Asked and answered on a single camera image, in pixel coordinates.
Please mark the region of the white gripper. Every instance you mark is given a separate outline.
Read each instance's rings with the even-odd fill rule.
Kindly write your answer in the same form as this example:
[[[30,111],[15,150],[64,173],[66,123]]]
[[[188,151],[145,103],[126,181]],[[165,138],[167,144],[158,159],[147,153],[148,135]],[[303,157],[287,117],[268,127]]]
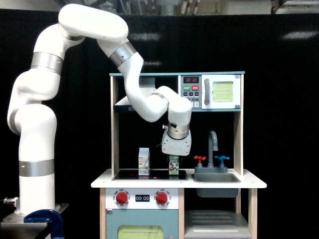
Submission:
[[[170,155],[179,155],[179,165],[184,165],[184,157],[190,153],[191,133],[184,139],[173,139],[167,131],[164,131],[161,141],[161,151],[166,154],[166,161],[169,162]]]

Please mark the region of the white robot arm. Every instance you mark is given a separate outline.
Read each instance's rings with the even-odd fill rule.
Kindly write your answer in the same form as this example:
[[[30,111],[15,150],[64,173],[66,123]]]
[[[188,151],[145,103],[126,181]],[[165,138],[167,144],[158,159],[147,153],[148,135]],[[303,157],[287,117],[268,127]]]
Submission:
[[[42,209],[55,208],[55,136],[57,118],[45,105],[57,94],[62,80],[72,84],[71,95],[77,97],[84,113],[75,113],[71,135],[65,148],[68,163],[75,163],[73,176],[88,170],[94,162],[94,149],[101,148],[105,122],[91,110],[102,107],[93,102],[93,90],[84,92],[87,70],[76,64],[69,71],[63,69],[66,52],[86,38],[97,41],[104,54],[116,65],[124,77],[129,103],[147,122],[168,116],[162,138],[166,154],[187,155],[191,145],[189,123],[192,106],[189,100],[172,89],[162,86],[148,97],[139,84],[144,61],[128,40],[129,29],[118,15],[79,4],[64,6],[58,23],[39,34],[31,67],[15,80],[10,96],[7,124],[19,136],[19,207],[23,215]]]

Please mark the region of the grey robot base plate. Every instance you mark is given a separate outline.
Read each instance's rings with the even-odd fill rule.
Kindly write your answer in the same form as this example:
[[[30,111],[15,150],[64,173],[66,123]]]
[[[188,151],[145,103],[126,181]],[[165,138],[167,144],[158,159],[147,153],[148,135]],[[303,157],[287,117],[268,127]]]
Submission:
[[[40,210],[28,216],[11,213],[0,221],[2,239],[63,239],[61,213],[68,203],[57,204],[53,210]]]

